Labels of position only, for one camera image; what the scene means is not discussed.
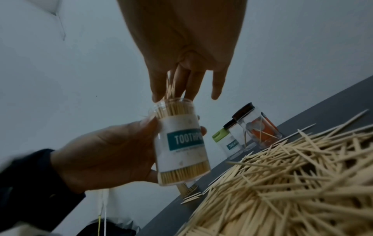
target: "jacket sleeve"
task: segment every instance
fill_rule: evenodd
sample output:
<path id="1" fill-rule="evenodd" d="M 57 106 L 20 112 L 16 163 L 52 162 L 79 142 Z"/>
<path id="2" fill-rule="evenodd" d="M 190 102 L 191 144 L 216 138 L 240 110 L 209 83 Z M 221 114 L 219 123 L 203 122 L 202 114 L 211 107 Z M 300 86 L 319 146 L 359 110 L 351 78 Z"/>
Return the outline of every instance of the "jacket sleeve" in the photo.
<path id="1" fill-rule="evenodd" d="M 18 222 L 52 231 L 84 199 L 52 168 L 51 149 L 17 159 L 0 173 L 0 232 Z"/>

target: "bundle of toothpicks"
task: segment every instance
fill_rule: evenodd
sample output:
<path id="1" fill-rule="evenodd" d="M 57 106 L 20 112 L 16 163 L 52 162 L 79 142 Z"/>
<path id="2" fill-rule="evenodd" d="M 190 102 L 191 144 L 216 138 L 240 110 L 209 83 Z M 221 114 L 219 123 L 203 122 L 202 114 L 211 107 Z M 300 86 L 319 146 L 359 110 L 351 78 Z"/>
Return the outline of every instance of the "bundle of toothpicks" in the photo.
<path id="1" fill-rule="evenodd" d="M 341 132 L 364 113 L 230 162 L 177 235 L 373 235 L 373 125 Z"/>

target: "table surface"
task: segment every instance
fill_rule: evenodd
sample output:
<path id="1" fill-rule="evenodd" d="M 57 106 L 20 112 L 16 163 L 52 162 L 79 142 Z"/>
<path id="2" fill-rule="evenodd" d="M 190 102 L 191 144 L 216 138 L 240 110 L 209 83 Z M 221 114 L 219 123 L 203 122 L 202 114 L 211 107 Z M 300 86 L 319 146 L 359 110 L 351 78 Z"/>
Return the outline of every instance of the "table surface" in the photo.
<path id="1" fill-rule="evenodd" d="M 343 131 L 356 129 L 373 123 L 373 76 L 343 90 L 342 92 L 316 104 L 308 110 L 294 116 L 288 121 L 278 126 L 278 129 L 284 137 L 296 132 L 297 129 L 302 129 L 311 124 L 316 125 L 306 133 L 318 133 L 329 128 L 342 124 L 352 118 L 359 112 L 370 109 L 360 119 L 346 127 Z M 299 138 L 299 135 L 289 139 L 293 141 Z M 254 152 L 259 151 L 258 148 L 250 150 Z M 248 152 L 241 154 L 233 161 L 239 161 Z M 197 181 L 199 189 L 197 191 L 205 190 L 209 183 L 217 178 L 221 173 L 230 168 L 231 165 L 225 162 L 220 163 L 212 169 L 211 173 L 203 176 Z M 139 236 L 163 235 L 173 236 L 177 233 L 179 228 L 188 221 L 191 214 L 203 201 L 204 197 L 191 201 L 187 204 L 180 205 L 183 202 L 179 196 L 172 201 L 166 208 L 164 208 L 156 217 L 154 217 L 140 232 Z"/>

